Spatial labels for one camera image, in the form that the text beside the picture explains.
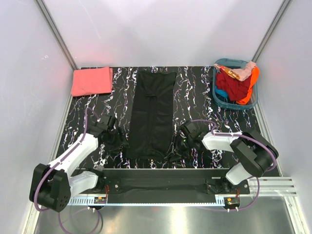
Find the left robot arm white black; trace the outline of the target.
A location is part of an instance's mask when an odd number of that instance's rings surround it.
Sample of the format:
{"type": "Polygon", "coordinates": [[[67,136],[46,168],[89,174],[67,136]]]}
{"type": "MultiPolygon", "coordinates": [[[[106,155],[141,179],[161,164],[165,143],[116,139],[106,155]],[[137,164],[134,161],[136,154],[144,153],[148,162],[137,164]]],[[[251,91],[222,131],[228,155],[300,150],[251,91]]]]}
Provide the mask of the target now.
{"type": "Polygon", "coordinates": [[[87,190],[100,193],[105,188],[101,169],[87,169],[78,175],[74,171],[92,152],[104,146],[117,153],[127,146],[122,129],[114,116],[103,115],[95,123],[85,124],[83,133],[61,156],[47,165],[38,164],[32,176],[29,199],[42,212],[61,212],[70,199],[87,190]]]}

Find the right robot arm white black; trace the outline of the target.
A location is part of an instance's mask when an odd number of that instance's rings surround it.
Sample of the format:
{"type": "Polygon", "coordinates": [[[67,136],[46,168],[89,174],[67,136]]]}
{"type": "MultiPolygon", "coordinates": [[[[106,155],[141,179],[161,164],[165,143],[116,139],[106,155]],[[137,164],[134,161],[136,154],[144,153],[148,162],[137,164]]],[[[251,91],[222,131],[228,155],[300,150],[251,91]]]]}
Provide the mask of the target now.
{"type": "Polygon", "coordinates": [[[234,153],[238,163],[233,166],[221,181],[226,193],[233,193],[239,183],[251,177],[262,177],[265,172],[277,165],[278,151],[258,131],[249,129],[244,132],[216,132],[216,123],[211,120],[196,119],[183,123],[173,146],[166,158],[179,161],[188,157],[190,149],[221,150],[234,153]]]}

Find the black t shirt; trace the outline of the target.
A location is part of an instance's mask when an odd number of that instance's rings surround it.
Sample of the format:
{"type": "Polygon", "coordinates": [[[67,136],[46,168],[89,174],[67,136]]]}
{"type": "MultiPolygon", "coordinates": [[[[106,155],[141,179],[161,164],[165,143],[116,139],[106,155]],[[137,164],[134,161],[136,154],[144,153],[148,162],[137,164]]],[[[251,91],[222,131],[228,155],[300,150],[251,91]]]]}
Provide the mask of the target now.
{"type": "Polygon", "coordinates": [[[126,158],[161,160],[166,157],[174,128],[175,82],[175,72],[138,72],[126,158]]]}

